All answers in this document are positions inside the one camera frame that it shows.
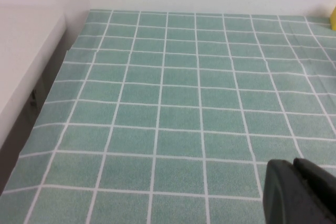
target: green square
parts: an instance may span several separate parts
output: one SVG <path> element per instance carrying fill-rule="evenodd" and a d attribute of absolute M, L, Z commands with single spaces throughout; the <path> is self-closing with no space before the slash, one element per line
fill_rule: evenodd
<path fill-rule="evenodd" d="M 235 32 L 235 31 L 228 31 L 226 35 L 227 35 L 227 40 L 230 43 L 257 44 L 257 40 L 256 40 L 254 33 L 242 33 L 242 32 Z"/>
<path fill-rule="evenodd" d="M 304 76 L 292 74 L 273 74 L 273 80 L 279 91 L 312 92 Z"/>
<path fill-rule="evenodd" d="M 128 51 L 98 51 L 95 63 L 126 64 L 128 61 Z"/>
<path fill-rule="evenodd" d="M 245 110 L 281 111 L 281 107 L 275 93 L 241 91 L 240 97 Z"/>
<path fill-rule="evenodd" d="M 245 118 L 248 132 L 251 134 L 290 135 L 283 114 L 245 112 Z"/>
<path fill-rule="evenodd" d="M 24 223 L 35 193 L 36 189 L 2 194 L 0 197 L 0 222 Z"/>
<path fill-rule="evenodd" d="M 316 59 L 327 60 L 322 48 L 309 48 L 309 47 L 294 47 L 293 48 L 299 59 Z"/>
<path fill-rule="evenodd" d="M 168 27 L 173 28 L 195 28 L 194 16 L 172 16 L 168 17 Z"/>
<path fill-rule="evenodd" d="M 141 224 L 147 211 L 148 195 L 98 192 L 91 222 Z"/>
<path fill-rule="evenodd" d="M 210 199 L 209 208 L 212 224 L 265 223 L 262 203 L 259 201 L 239 199 Z"/>
<path fill-rule="evenodd" d="M 13 190 L 41 183 L 51 154 L 19 158 L 7 182 L 5 190 Z"/>
<path fill-rule="evenodd" d="M 330 24 L 329 18 L 324 17 L 307 17 L 307 21 L 310 23 L 324 23 L 324 24 Z"/>
<path fill-rule="evenodd" d="M 167 30 L 167 39 L 195 40 L 195 31 L 169 28 Z"/>
<path fill-rule="evenodd" d="M 107 156 L 99 187 L 149 191 L 151 174 L 151 158 Z"/>
<path fill-rule="evenodd" d="M 166 52 L 195 54 L 196 53 L 196 43 L 194 41 L 168 40 L 166 42 Z"/>
<path fill-rule="evenodd" d="M 91 198 L 91 191 L 43 188 L 29 222 L 84 223 Z"/>
<path fill-rule="evenodd" d="M 230 17 L 230 18 L 250 18 L 250 15 L 248 14 L 224 14 L 224 17 Z"/>
<path fill-rule="evenodd" d="M 101 44 L 102 49 L 131 50 L 133 39 L 105 37 Z"/>
<path fill-rule="evenodd" d="M 336 114 L 336 96 L 319 95 L 320 101 L 328 114 Z"/>
<path fill-rule="evenodd" d="M 336 61 L 336 49 L 325 48 L 324 50 L 326 51 L 327 55 L 330 57 L 331 60 Z"/>
<path fill-rule="evenodd" d="M 155 127 L 157 106 L 120 105 L 116 125 Z"/>
<path fill-rule="evenodd" d="M 286 73 L 301 73 L 303 74 L 302 66 L 297 61 L 292 60 L 273 60 L 269 59 L 268 67 L 271 72 L 286 72 Z"/>
<path fill-rule="evenodd" d="M 138 22 L 138 13 L 113 13 L 110 23 L 136 25 Z"/>
<path fill-rule="evenodd" d="M 90 65 L 89 64 L 68 64 L 63 63 L 58 71 L 56 81 L 64 80 L 84 80 Z"/>
<path fill-rule="evenodd" d="M 329 61 L 310 61 L 313 66 L 314 74 L 324 76 L 336 76 L 336 70 L 333 63 Z"/>
<path fill-rule="evenodd" d="M 155 191 L 203 194 L 203 162 L 157 158 L 154 181 Z"/>
<path fill-rule="evenodd" d="M 106 24 L 85 24 L 81 35 L 102 36 L 105 32 Z"/>
<path fill-rule="evenodd" d="M 151 223 L 206 223 L 205 200 L 202 197 L 154 195 Z"/>
<path fill-rule="evenodd" d="M 288 45 L 287 40 L 283 34 L 263 34 L 257 33 L 260 44 L 266 45 Z"/>
<path fill-rule="evenodd" d="M 298 139 L 298 144 L 306 159 L 317 165 L 336 165 L 336 142 Z"/>
<path fill-rule="evenodd" d="M 21 155 L 54 150 L 63 130 L 63 125 L 46 125 L 35 128 L 20 152 Z"/>
<path fill-rule="evenodd" d="M 224 31 L 197 31 L 198 41 L 226 42 Z"/>
<path fill-rule="evenodd" d="M 253 31 L 249 19 L 226 18 L 225 27 L 227 31 Z"/>
<path fill-rule="evenodd" d="M 253 165 L 206 162 L 210 195 L 260 197 Z"/>
<path fill-rule="evenodd" d="M 73 105 L 74 102 L 44 104 L 35 122 L 35 126 L 45 123 L 65 123 Z"/>
<path fill-rule="evenodd" d="M 259 46 L 244 44 L 229 44 L 232 56 L 261 57 Z"/>
<path fill-rule="evenodd" d="M 282 34 L 282 30 L 278 21 L 253 19 L 253 26 L 256 32 Z"/>
<path fill-rule="evenodd" d="M 236 73 L 240 89 L 274 90 L 269 74 Z"/>
<path fill-rule="evenodd" d="M 197 86 L 197 70 L 164 69 L 163 84 Z"/>
<path fill-rule="evenodd" d="M 296 136 L 335 138 L 324 115 L 287 115 Z"/>
<path fill-rule="evenodd" d="M 103 152 L 109 131 L 109 127 L 70 125 L 58 148 L 60 150 Z"/>
<path fill-rule="evenodd" d="M 256 161 L 285 159 L 292 162 L 294 158 L 300 157 L 291 138 L 251 136 L 250 140 Z"/>
<path fill-rule="evenodd" d="M 336 37 L 334 30 L 331 29 L 331 25 L 321 25 L 321 24 L 309 24 L 315 36 L 330 36 Z"/>
<path fill-rule="evenodd" d="M 161 68 L 134 67 L 128 68 L 126 82 L 160 84 Z"/>
<path fill-rule="evenodd" d="M 261 183 L 261 188 L 265 187 L 265 178 L 266 178 L 266 169 L 267 169 L 267 165 L 263 164 L 263 165 L 257 165 L 257 169 L 258 169 L 258 175 L 259 175 L 259 180 Z"/>
<path fill-rule="evenodd" d="M 292 46 L 319 47 L 312 36 L 287 35 L 287 38 Z"/>
<path fill-rule="evenodd" d="M 165 27 L 166 19 L 167 19 L 166 15 L 141 14 L 139 26 Z"/>
<path fill-rule="evenodd" d="M 302 16 L 292 16 L 292 15 L 280 15 L 279 18 L 281 20 L 286 20 L 286 21 L 301 21 L 305 22 L 305 18 Z"/>
<path fill-rule="evenodd" d="M 159 131 L 156 154 L 202 157 L 201 135 L 195 132 Z"/>
<path fill-rule="evenodd" d="M 165 29 L 164 28 L 153 28 L 153 27 L 139 27 L 136 32 L 137 38 L 153 38 L 153 39 L 164 39 Z"/>
<path fill-rule="evenodd" d="M 323 114 L 313 94 L 281 93 L 280 98 L 286 112 Z"/>
<path fill-rule="evenodd" d="M 228 49 L 226 44 L 215 42 L 198 42 L 198 53 L 200 55 L 227 55 Z"/>
<path fill-rule="evenodd" d="M 46 184 L 94 187 L 101 155 L 57 153 L 52 161 Z"/>
<path fill-rule="evenodd" d="M 46 102 L 76 99 L 82 85 L 81 81 L 54 82 Z"/>
<path fill-rule="evenodd" d="M 198 106 L 198 89 L 186 87 L 163 87 L 161 103 L 168 105 Z"/>
<path fill-rule="evenodd" d="M 164 65 L 166 67 L 197 68 L 195 55 L 166 54 Z"/>
<path fill-rule="evenodd" d="M 197 29 L 203 30 L 224 30 L 221 17 L 197 17 Z"/>
<path fill-rule="evenodd" d="M 263 59 L 234 58 L 233 62 L 236 71 L 267 72 Z"/>
<path fill-rule="evenodd" d="M 309 77 L 316 93 L 336 93 L 335 79 L 329 77 L 314 76 Z"/>
<path fill-rule="evenodd" d="M 160 128 L 199 130 L 199 109 L 161 107 Z"/>
<path fill-rule="evenodd" d="M 95 50 L 71 48 L 67 51 L 64 61 L 91 63 Z"/>
<path fill-rule="evenodd" d="M 235 90 L 202 89 L 201 92 L 203 107 L 239 109 Z"/>
<path fill-rule="evenodd" d="M 306 34 L 311 35 L 306 23 L 281 22 L 286 34 Z"/>
<path fill-rule="evenodd" d="M 164 41 L 157 39 L 136 39 L 134 51 L 163 52 Z"/>
<path fill-rule="evenodd" d="M 244 133 L 240 111 L 203 109 L 205 131 Z"/>
<path fill-rule="evenodd" d="M 235 88 L 235 80 L 231 72 L 201 70 L 199 75 L 201 87 Z"/>
<path fill-rule="evenodd" d="M 261 46 L 265 58 L 295 59 L 290 47 Z"/>
<path fill-rule="evenodd" d="M 125 84 L 122 90 L 121 102 L 157 104 L 159 91 L 159 86 Z"/>
<path fill-rule="evenodd" d="M 252 160 L 245 136 L 204 134 L 207 158 Z"/>
<path fill-rule="evenodd" d="M 109 152 L 153 154 L 155 130 L 113 129 Z"/>
<path fill-rule="evenodd" d="M 86 82 L 80 99 L 117 102 L 121 84 Z"/>
<path fill-rule="evenodd" d="M 72 47 L 77 48 L 98 48 L 102 37 L 78 36 Z"/>
<path fill-rule="evenodd" d="M 232 70 L 230 58 L 216 56 L 199 56 L 199 60 L 200 68 Z"/>
<path fill-rule="evenodd" d="M 115 107 L 115 104 L 79 101 L 70 122 L 111 124 Z"/>
<path fill-rule="evenodd" d="M 125 66 L 93 65 L 89 80 L 122 82 Z"/>
<path fill-rule="evenodd" d="M 106 36 L 118 36 L 133 38 L 135 33 L 135 26 L 115 26 L 109 25 Z"/>
<path fill-rule="evenodd" d="M 111 12 L 89 12 L 86 19 L 87 22 L 107 23 L 109 21 Z"/>

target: grid pattern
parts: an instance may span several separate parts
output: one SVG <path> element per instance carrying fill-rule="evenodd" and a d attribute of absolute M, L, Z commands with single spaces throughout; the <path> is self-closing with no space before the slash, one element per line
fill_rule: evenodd
<path fill-rule="evenodd" d="M 336 33 L 297 16 L 92 10 L 2 223 L 264 223 L 266 164 L 336 175 Z"/>

